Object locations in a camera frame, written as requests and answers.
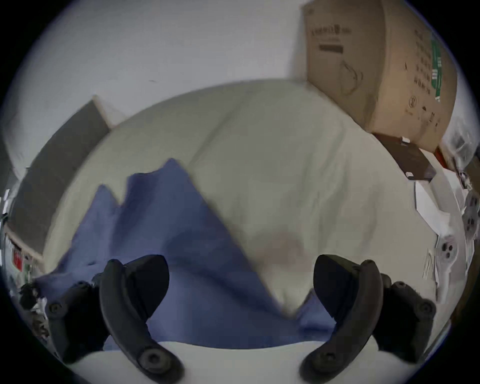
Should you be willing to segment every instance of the white bed sheet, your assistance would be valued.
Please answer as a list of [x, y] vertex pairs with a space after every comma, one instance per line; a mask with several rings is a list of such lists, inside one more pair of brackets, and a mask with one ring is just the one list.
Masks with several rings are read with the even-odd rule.
[[[129, 175], [170, 157], [185, 166], [286, 313], [304, 301], [322, 253], [373, 259], [393, 281], [434, 299], [435, 283], [422, 274], [436, 235], [415, 210], [413, 182], [331, 100], [283, 80], [188, 93], [115, 128], [62, 198], [44, 250], [47, 272], [68, 250], [100, 184], [122, 201]], [[431, 340], [461, 295], [464, 281], [456, 284], [438, 308]]]

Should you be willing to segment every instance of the dark gray headboard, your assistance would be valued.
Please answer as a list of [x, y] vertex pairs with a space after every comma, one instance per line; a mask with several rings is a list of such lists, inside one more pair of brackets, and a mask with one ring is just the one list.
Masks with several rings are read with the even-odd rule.
[[55, 132], [36, 156], [18, 189], [9, 228], [30, 248], [43, 253], [60, 199], [88, 154], [109, 128], [92, 101]]

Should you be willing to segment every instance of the cardboard box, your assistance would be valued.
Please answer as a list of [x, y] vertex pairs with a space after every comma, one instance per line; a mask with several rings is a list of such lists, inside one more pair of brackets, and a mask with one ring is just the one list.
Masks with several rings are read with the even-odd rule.
[[304, 7], [308, 80], [368, 132], [433, 152], [452, 115], [456, 68], [401, 0], [317, 0]]

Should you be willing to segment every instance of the blue cloth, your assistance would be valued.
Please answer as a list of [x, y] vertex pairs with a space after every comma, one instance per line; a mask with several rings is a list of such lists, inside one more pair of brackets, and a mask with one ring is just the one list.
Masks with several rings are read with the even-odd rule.
[[[315, 294], [292, 318], [262, 285], [239, 247], [173, 159], [129, 177], [118, 205], [100, 186], [54, 272], [37, 283], [54, 299], [77, 281], [90, 281], [108, 260], [122, 263], [164, 255], [167, 294], [148, 320], [154, 340], [212, 348], [267, 348], [326, 341], [335, 327]], [[105, 349], [116, 348], [107, 342]]]

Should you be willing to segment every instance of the green label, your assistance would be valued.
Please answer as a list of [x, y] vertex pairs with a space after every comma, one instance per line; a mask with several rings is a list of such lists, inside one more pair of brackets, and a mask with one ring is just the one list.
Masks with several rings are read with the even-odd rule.
[[432, 87], [435, 91], [435, 100], [440, 102], [440, 88], [442, 88], [442, 57], [440, 45], [432, 35]]

